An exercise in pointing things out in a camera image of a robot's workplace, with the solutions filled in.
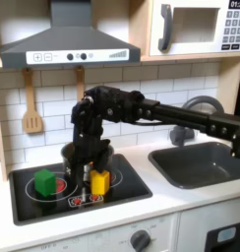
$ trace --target sink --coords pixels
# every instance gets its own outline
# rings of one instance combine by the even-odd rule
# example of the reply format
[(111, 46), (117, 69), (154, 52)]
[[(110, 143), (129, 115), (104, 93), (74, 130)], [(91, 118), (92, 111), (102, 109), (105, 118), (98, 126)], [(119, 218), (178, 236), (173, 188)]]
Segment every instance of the sink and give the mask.
[(221, 143), (155, 151), (149, 160), (172, 185), (183, 189), (240, 179), (240, 159)]

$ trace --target white countertop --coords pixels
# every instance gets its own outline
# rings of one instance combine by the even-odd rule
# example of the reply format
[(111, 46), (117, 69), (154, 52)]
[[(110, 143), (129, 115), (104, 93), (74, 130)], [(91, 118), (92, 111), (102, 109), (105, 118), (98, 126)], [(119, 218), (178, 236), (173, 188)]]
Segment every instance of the white countertop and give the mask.
[[(195, 143), (207, 141), (212, 139), (201, 137)], [(32, 247), (131, 221), (240, 197), (240, 180), (194, 190), (183, 190), (169, 184), (149, 162), (148, 154), (171, 147), (169, 143), (165, 143), (116, 150), (116, 153), (125, 156), (148, 185), (153, 193), (151, 198), (24, 226), (16, 226), (13, 223), (10, 186), (9, 182), (2, 181), (0, 168), (0, 251)]]

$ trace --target hanging utensil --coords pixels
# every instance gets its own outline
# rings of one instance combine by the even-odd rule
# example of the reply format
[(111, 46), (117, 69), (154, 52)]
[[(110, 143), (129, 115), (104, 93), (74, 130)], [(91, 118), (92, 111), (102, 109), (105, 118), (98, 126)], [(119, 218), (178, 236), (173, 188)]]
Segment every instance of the hanging utensil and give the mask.
[(75, 71), (77, 74), (77, 100), (81, 101), (85, 92), (85, 69), (79, 66)]
[(23, 128), (27, 133), (40, 132), (42, 129), (42, 121), (38, 113), (35, 111), (34, 95), (32, 86), (32, 70), (23, 70), (25, 85), (26, 85), (26, 97), (28, 111), (23, 118)]

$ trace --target green cube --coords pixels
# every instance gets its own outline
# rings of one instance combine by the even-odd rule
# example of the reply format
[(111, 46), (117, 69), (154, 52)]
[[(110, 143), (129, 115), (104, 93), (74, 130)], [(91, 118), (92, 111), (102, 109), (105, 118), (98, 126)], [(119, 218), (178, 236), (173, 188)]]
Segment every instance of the green cube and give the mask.
[(42, 169), (34, 174), (34, 188), (46, 197), (55, 193), (55, 174), (47, 169)]

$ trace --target knob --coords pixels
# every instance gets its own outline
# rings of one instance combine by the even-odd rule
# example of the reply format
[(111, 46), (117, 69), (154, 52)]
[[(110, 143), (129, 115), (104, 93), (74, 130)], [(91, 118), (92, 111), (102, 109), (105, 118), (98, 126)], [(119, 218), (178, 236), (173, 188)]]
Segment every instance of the knob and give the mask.
[(69, 53), (69, 54), (67, 55), (67, 58), (68, 58), (68, 60), (73, 60), (73, 59), (74, 59), (74, 56), (73, 56), (73, 54)]
[(135, 232), (131, 244), (136, 252), (142, 252), (150, 244), (150, 235), (145, 230)]
[(86, 59), (87, 59), (87, 55), (86, 55), (85, 53), (82, 53), (82, 54), (81, 54), (81, 58), (82, 58), (83, 60), (86, 60)]

